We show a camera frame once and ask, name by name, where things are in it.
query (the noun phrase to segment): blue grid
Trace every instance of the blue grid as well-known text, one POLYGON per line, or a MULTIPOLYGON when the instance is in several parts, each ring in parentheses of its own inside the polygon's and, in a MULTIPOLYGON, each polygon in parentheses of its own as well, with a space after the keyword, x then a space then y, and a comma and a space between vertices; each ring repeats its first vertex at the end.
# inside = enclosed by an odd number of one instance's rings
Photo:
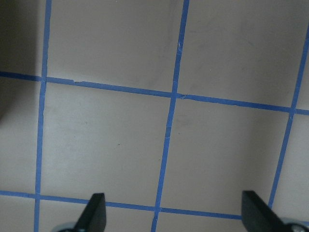
MULTIPOLYGON (((166 133, 165 133, 163 155, 162 155, 162 162, 161 162, 161 168, 160 168, 160 176, 159 176, 159 181, 158 181, 155 205, 145 206, 145 205, 136 205, 136 204, 106 202, 106 205, 108 207, 153 211, 154 218, 152 222, 151 232, 156 231, 156 225, 157 225, 160 212, 241 220, 240 215, 160 207, 162 190, 163 190, 163 185, 164 185, 165 170, 166 170, 166 164, 167 164, 168 153, 169 153, 170 134, 171 134, 172 122, 173 122, 175 105, 176 105, 177 99, 179 100, 187 99, 187 100, 218 103, 218 104, 225 104, 225 105, 236 105, 240 107, 249 107, 249 108, 289 113, 289 118, 288 118, 288 122, 287 122, 286 129, 285 129, 284 139, 283 139, 282 146, 281 146, 280 157, 278 160, 278 165, 277 165, 277 169, 276 169, 276 173, 275 173, 275 177, 273 181, 273 186, 272 186, 272 190, 271 190, 269 202, 268 202, 268 205, 270 207, 273 206, 278 182, 280 179, 281 169, 282 169, 282 165, 284 161, 284 155, 286 152, 289 135, 290 135, 291 128, 292 128, 294 115, 295 114, 309 115, 309 110, 296 109, 297 100, 298 100, 300 87, 301 87, 301 82, 302 82, 302 78, 304 74, 306 59, 307 59, 308 48, 309 48, 309 27, 307 29, 307 34, 306 34, 306 38, 304 42, 302 58, 301 58, 300 66, 299 66, 299 71, 297 75, 297 80, 295 84, 295 90, 294 90, 291 107, 283 107, 283 106, 276 106, 276 105, 269 105, 269 104, 246 102, 246 101, 236 101, 236 100, 229 100, 229 99, 213 98, 213 97, 207 97, 207 96, 183 95, 177 92, 177 88, 178 88, 178 78, 179 78, 180 64, 181 64, 181 58, 182 58, 183 41, 184 41, 185 26, 186 26, 186 21, 187 21, 187 14, 188 14, 188 9, 189 9, 189 2, 190 0, 184 0, 183 2, 183 12, 182 12, 182 17, 181 17, 180 32, 179 32, 178 46, 177 46, 177 52, 176 52, 172 92, 164 92, 164 91, 157 91, 157 90, 150 90, 150 89, 115 86, 115 85, 99 84, 99 83, 84 82, 84 81, 74 82, 73 80, 68 80, 68 79, 48 77, 47 76, 47 58, 48 58, 48 41, 49 41, 49 33, 50 33, 50 17, 51 17, 51 10, 52 10, 52 0, 46 0, 44 40, 43 40, 43 58, 42 58, 42 75, 33 76, 33 75, 25 75, 25 74, 12 73, 12 72, 0 72, 0 76, 3 76, 3 77, 22 79, 22 80, 28 80, 28 81, 37 81, 41 83, 40 100, 39 100, 35 194, 0 190, 0 195, 3 195, 3 196, 14 196, 14 197, 30 198, 30 199, 35 200, 34 232, 39 231, 40 200, 68 202, 68 203, 81 203, 81 204, 88 203, 88 200, 85 200, 85 199, 41 195, 43 112, 44 112, 44 103, 45 103, 46 83, 56 83, 56 84, 71 85, 71 86, 98 88, 98 89, 104 89, 104 90, 121 91, 121 92, 170 98, 169 114, 168 114, 168 119, 167 119, 167 124, 166 124, 166 133)), ((304 223, 309 226, 309 221, 304 221, 304 223)))

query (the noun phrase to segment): floor tile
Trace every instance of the floor tile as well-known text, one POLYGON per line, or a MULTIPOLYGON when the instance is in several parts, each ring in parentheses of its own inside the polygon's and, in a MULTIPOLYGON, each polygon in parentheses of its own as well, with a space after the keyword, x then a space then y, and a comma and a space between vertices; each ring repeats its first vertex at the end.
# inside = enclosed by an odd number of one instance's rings
POLYGON ((3 1, 0 71, 41 75, 45 0, 3 1))
POLYGON ((160 213, 157 232, 245 232, 240 220, 160 213))
POLYGON ((301 88, 297 101, 298 109, 309 110, 309 61, 307 56, 307 62, 305 65, 305 70, 303 74, 303 79, 301 83, 301 88))
MULTIPOLYGON (((85 204, 41 201, 40 231, 57 232, 74 226, 85 204)), ((150 231, 153 212, 106 207, 105 232, 150 231)))
POLYGON ((241 192, 268 202, 287 113, 179 100, 162 207, 240 214, 241 192))
POLYGON ((273 207, 280 217, 309 221, 308 128, 308 116, 294 116, 273 207))
POLYGON ((0 77, 0 189, 34 193, 40 83, 0 77))
POLYGON ((182 6, 178 0, 53 1, 48 75, 171 91, 182 6))
POLYGON ((169 99, 48 84, 42 193, 154 205, 169 99))
POLYGON ((178 92, 290 106, 307 1, 190 2, 178 92))
POLYGON ((0 231, 33 232, 34 199, 0 196, 0 231))

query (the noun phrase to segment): gray floor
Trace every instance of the gray floor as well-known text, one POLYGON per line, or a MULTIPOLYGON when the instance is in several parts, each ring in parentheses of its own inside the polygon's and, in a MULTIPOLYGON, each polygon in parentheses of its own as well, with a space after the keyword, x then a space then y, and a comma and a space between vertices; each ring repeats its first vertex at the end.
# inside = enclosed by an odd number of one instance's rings
POLYGON ((1 11, 1 231, 55 232, 105 192, 106 232, 244 232, 244 189, 309 225, 308 1, 1 11))

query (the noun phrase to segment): black object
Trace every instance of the black object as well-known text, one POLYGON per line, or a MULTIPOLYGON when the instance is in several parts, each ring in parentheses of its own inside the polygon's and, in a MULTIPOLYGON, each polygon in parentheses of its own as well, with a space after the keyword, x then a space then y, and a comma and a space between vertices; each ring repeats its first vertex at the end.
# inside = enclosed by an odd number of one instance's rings
POLYGON ((309 232, 297 224, 284 224, 254 191, 242 192, 241 220, 248 232, 309 232))
POLYGON ((59 232, 103 232, 105 226, 105 196, 104 193, 95 193, 92 195, 74 228, 59 232))

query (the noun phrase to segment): metal screw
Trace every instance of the metal screw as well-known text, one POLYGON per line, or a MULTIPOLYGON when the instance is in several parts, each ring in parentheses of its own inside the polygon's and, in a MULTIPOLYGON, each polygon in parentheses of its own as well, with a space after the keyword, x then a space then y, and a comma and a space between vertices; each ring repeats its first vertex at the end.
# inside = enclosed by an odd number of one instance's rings
POLYGON ((293 225, 292 227, 293 232, 305 232, 304 228, 298 225, 293 225))

